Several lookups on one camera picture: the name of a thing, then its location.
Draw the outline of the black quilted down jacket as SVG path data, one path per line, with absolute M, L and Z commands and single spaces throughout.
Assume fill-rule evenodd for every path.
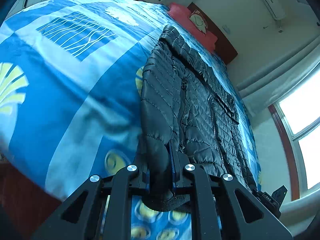
M 182 153 L 207 174 L 225 173 L 257 188 L 239 131 L 233 97 L 178 30 L 164 27 L 143 69 L 140 154 L 150 171 L 144 204 L 159 212 L 183 209 L 190 198 L 173 190 L 170 152 Z

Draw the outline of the white window curtain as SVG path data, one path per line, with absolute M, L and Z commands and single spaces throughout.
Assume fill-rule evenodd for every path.
M 250 116 L 255 116 L 292 91 L 319 68 L 319 37 L 300 46 L 270 67 L 237 85 Z

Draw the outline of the blue patterned bed sheet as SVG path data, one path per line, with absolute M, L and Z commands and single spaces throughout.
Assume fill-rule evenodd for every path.
M 1 152 L 62 200 L 88 178 L 144 165 L 148 192 L 132 197 L 130 239 L 193 239 L 183 209 L 147 207 L 150 171 L 140 154 L 143 69 L 165 26 L 178 30 L 234 99 L 257 185 L 260 167 L 248 115 L 224 62 L 165 6 L 133 0 L 48 0 L 1 26 Z

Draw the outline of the dark wooden headboard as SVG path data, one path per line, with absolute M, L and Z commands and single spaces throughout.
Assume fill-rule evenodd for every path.
M 196 4 L 190 3 L 188 5 L 188 9 L 191 12 L 198 10 L 204 16 L 204 19 L 208 23 L 208 30 L 217 37 L 217 41 L 215 42 L 215 52 L 223 60 L 225 65 L 230 64 L 238 55 L 238 52 L 231 42 L 229 42 L 219 27 Z

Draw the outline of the red pillow with print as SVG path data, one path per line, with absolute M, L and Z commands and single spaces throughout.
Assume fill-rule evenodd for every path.
M 218 38 L 208 30 L 207 21 L 198 10 L 191 12 L 183 5 L 170 3 L 168 14 L 193 35 L 210 53 L 215 51 L 215 43 Z

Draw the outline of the bright window with frame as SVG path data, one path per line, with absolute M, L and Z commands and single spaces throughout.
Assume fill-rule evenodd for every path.
M 285 150 L 292 199 L 319 190 L 319 69 L 269 106 Z

